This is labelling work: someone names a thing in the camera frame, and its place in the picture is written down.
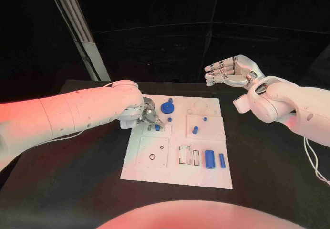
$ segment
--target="humanoid robot hand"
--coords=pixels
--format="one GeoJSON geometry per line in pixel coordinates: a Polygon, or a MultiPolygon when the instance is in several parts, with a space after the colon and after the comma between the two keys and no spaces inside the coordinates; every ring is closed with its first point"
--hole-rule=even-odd
{"type": "Polygon", "coordinates": [[[225,83],[232,87],[243,87],[246,90],[252,86],[255,79],[265,77],[256,63],[243,55],[229,57],[204,67],[206,85],[225,83]]]}

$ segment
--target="white robotic arm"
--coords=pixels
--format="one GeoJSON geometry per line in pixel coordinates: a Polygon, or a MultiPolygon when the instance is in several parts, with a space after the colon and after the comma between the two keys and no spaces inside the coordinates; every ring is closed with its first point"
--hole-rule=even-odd
{"type": "Polygon", "coordinates": [[[138,122],[164,126],[151,99],[132,81],[47,98],[0,104],[0,171],[29,148],[115,119],[122,129],[138,122]]]}
{"type": "Polygon", "coordinates": [[[233,101],[239,113],[251,110],[265,123],[284,123],[295,134],[330,146],[330,91],[300,87],[275,76],[265,77],[243,55],[219,61],[204,70],[207,86],[225,83],[248,90],[233,101]]]}

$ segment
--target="blue object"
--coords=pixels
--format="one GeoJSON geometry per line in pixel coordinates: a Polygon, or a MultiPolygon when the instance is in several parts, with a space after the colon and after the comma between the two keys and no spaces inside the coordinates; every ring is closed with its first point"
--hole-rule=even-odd
{"type": "Polygon", "coordinates": [[[193,129],[193,134],[194,134],[194,135],[197,134],[197,126],[196,126],[194,129],[193,129]]]}
{"type": "Polygon", "coordinates": [[[164,114],[170,114],[174,111],[174,105],[170,102],[166,102],[160,106],[160,110],[164,114]]]}
{"type": "Polygon", "coordinates": [[[213,152],[213,150],[204,151],[204,165],[206,165],[206,168],[215,168],[215,152],[213,152]]]}
{"type": "Polygon", "coordinates": [[[223,154],[219,154],[219,157],[220,157],[220,165],[222,165],[222,168],[225,168],[225,158],[223,158],[223,154]]]}

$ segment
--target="circular hole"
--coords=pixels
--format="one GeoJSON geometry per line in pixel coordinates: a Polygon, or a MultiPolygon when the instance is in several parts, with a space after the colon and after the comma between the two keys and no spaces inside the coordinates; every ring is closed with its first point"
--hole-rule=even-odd
{"type": "Polygon", "coordinates": [[[313,119],[313,116],[314,115],[310,113],[305,120],[310,121],[313,119]]]}

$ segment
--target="black table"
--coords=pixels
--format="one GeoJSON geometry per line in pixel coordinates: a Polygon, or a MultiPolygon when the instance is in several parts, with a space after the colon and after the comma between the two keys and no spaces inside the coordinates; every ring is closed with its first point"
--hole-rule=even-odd
{"type": "MultiPolygon", "coordinates": [[[[68,81],[60,93],[105,84],[68,81]]],[[[114,121],[23,153],[0,192],[0,228],[91,229],[134,208],[183,199],[232,203],[307,228],[330,228],[330,187],[315,178],[302,137],[281,123],[236,112],[232,100],[245,90],[220,84],[138,85],[144,94],[220,99],[233,190],[121,180],[131,130],[114,121]]],[[[328,178],[330,149],[311,146],[328,178]]]]}

